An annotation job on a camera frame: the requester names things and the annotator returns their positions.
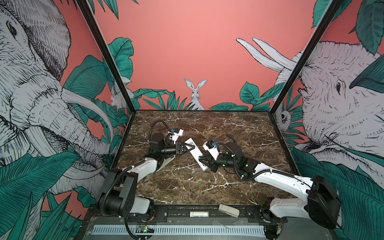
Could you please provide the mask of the white remote control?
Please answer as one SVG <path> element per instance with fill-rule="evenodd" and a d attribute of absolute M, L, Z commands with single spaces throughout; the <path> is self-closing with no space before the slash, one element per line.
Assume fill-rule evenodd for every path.
<path fill-rule="evenodd" d="M 209 167 L 200 162 L 199 158 L 203 156 L 203 153 L 198 148 L 196 143 L 193 141 L 192 138 L 189 138 L 188 140 L 186 140 L 185 143 L 189 143 L 189 144 L 194 144 L 195 145 L 194 149 L 188 149 L 188 150 L 190 151 L 191 155 L 193 156 L 193 158 L 195 159 L 195 161 L 197 162 L 199 167 L 202 169 L 202 171 L 206 172 L 209 169 Z"/>

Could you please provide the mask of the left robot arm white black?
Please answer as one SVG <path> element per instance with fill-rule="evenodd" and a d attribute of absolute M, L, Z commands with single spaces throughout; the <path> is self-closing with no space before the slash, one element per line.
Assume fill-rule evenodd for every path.
<path fill-rule="evenodd" d="M 184 155 L 195 147 L 178 141 L 182 129 L 170 129 L 162 120 L 151 126 L 147 153 L 139 162 L 124 169 L 112 168 L 102 185 L 96 205 L 103 216 L 128 217 L 138 215 L 150 220 L 155 215 L 154 201 L 136 196 L 138 183 L 168 165 L 176 156 Z"/>

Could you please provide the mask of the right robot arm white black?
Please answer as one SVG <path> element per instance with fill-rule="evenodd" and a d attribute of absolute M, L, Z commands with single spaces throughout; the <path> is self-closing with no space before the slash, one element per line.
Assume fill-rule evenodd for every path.
<path fill-rule="evenodd" d="M 341 199 L 326 178 L 290 174 L 247 158 L 235 139 L 226 144 L 208 140 L 203 148 L 208 155 L 199 160 L 213 172 L 219 167 L 232 168 L 243 181 L 270 185 L 294 196 L 293 199 L 267 200 L 263 207 L 272 216 L 310 219 L 327 229 L 341 227 L 338 222 Z"/>

